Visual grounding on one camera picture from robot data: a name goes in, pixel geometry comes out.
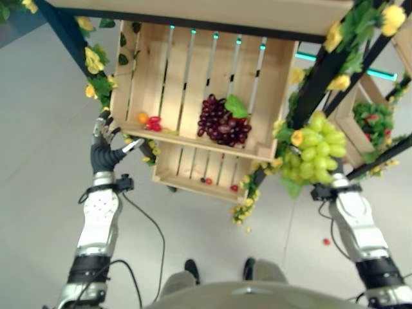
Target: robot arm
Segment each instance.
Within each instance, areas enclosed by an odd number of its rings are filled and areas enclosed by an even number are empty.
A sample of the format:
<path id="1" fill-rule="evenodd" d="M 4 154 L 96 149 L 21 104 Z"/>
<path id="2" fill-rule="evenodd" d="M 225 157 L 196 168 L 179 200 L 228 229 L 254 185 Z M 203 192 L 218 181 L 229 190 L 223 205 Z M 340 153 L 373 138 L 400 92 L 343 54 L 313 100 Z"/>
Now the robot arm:
<path id="1" fill-rule="evenodd" d="M 128 175 L 115 180 L 113 171 L 127 152 L 143 142 L 138 139 L 122 149 L 111 150 L 110 143 L 120 130 L 109 131 L 108 127 L 113 121 L 109 114 L 109 111 L 100 114 L 93 129 L 93 181 L 79 200 L 80 203 L 84 202 L 84 226 L 56 309 L 70 308 L 74 303 L 97 307 L 106 297 L 108 265 L 115 249 L 117 219 L 122 210 L 118 193 L 133 188 L 133 181 Z"/>
<path id="2" fill-rule="evenodd" d="M 393 262 L 388 244 L 373 221 L 371 206 L 362 196 L 361 188 L 352 185 L 343 173 L 335 173 L 332 178 L 332 188 L 324 197 L 331 201 L 330 214 L 366 287 L 370 306 L 412 308 L 412 289 L 405 284 Z M 319 197 L 319 192 L 316 189 L 312 196 Z"/>

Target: gray floor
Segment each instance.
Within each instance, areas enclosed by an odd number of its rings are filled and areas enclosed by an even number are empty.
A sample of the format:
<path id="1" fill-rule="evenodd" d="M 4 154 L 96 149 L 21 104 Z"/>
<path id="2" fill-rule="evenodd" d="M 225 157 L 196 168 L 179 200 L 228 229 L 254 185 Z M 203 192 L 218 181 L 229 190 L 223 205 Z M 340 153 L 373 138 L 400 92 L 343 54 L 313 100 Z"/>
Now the gray floor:
<path id="1" fill-rule="evenodd" d="M 111 59 L 117 35 L 116 29 L 93 34 Z M 40 308 L 54 304 L 73 259 L 83 222 L 77 198 L 90 185 L 89 140 L 98 104 L 84 97 L 85 78 L 48 25 L 0 49 L 0 64 L 0 306 Z M 410 103 L 409 93 L 397 112 L 400 133 L 410 130 Z M 206 283 L 238 280 L 244 260 L 255 256 L 279 263 L 293 285 L 342 298 L 362 291 L 354 266 L 333 245 L 323 245 L 329 222 L 317 215 L 319 204 L 308 189 L 292 201 L 278 177 L 268 178 L 245 224 L 252 228 L 247 234 L 245 226 L 231 224 L 232 205 L 185 191 L 172 194 L 151 182 L 140 159 L 140 153 L 130 154 L 117 173 L 131 174 L 136 189 L 130 197 L 163 229 L 164 277 L 192 257 Z M 399 159 L 402 165 L 385 177 L 365 182 L 364 193 L 406 274 L 412 272 L 411 152 Z M 132 265 L 145 304 L 156 293 L 160 253 L 155 228 L 125 204 L 116 257 Z M 110 276 L 106 307 L 136 306 L 127 271 L 115 266 Z"/>

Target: person's shoe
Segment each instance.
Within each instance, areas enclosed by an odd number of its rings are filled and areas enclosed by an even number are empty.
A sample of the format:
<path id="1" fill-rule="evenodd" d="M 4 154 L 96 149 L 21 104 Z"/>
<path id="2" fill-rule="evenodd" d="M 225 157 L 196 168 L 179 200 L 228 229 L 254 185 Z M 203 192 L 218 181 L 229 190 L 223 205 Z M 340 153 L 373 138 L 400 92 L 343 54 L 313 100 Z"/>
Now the person's shoe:
<path id="1" fill-rule="evenodd" d="M 256 260 L 252 257 L 248 258 L 243 267 L 243 280 L 252 280 L 253 278 L 253 266 L 255 265 Z"/>
<path id="2" fill-rule="evenodd" d="M 196 266 L 196 263 L 192 259 L 188 259 L 185 263 L 185 270 L 190 272 L 193 277 L 196 280 L 196 284 L 200 284 L 200 276 L 199 276 L 199 271 L 198 267 Z"/>

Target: cyan light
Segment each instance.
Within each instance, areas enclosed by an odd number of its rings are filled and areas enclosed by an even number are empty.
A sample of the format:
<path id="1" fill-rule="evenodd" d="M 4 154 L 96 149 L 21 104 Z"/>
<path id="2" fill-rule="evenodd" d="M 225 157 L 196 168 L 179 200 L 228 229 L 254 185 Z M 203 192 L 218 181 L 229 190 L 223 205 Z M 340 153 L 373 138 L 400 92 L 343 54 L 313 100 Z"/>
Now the cyan light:
<path id="1" fill-rule="evenodd" d="M 311 55 L 310 53 L 303 53 L 301 51 L 296 53 L 295 57 L 304 59 L 304 60 L 309 60 L 309 61 L 316 61 L 315 55 Z M 386 72 L 375 70 L 375 69 L 368 69 L 366 73 L 368 73 L 368 75 L 371 75 L 371 76 L 375 76 L 381 79 L 386 79 L 386 80 L 391 80 L 391 81 L 395 81 L 398 77 L 398 74 L 396 73 L 386 73 Z"/>

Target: wooden crate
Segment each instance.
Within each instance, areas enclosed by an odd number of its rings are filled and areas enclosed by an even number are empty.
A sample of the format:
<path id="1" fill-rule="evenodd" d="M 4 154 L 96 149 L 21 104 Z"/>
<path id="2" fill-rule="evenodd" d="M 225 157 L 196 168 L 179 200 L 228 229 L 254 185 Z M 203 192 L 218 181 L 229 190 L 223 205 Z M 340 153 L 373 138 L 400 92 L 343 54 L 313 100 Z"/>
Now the wooden crate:
<path id="1" fill-rule="evenodd" d="M 251 159 L 239 158 L 202 148 L 162 142 L 160 155 L 153 172 L 153 181 L 241 203 L 247 197 L 246 190 L 230 189 L 238 185 L 243 176 L 250 172 Z M 210 178 L 211 185 L 200 178 Z"/>
<path id="2" fill-rule="evenodd" d="M 345 96 L 335 111 L 329 116 L 332 121 L 346 135 L 346 159 L 353 167 L 364 164 L 362 153 L 375 150 L 372 143 L 366 138 L 361 127 L 356 123 L 353 115 L 353 106 L 358 101 L 388 105 L 388 101 L 380 93 L 372 78 L 365 74 L 360 82 Z"/>
<path id="3" fill-rule="evenodd" d="M 142 24 L 138 35 L 127 22 L 121 31 L 127 45 L 119 52 L 129 59 L 137 53 L 134 73 L 132 61 L 117 65 L 115 73 L 119 87 L 113 91 L 111 109 L 124 133 L 244 158 L 273 159 L 272 124 L 286 101 L 294 41 L 148 23 Z M 206 135 L 197 136 L 201 103 L 209 93 L 218 98 L 233 93 L 249 108 L 252 130 L 244 147 L 218 145 Z M 136 121 L 139 112 L 161 116 L 161 125 L 178 135 L 145 130 Z"/>

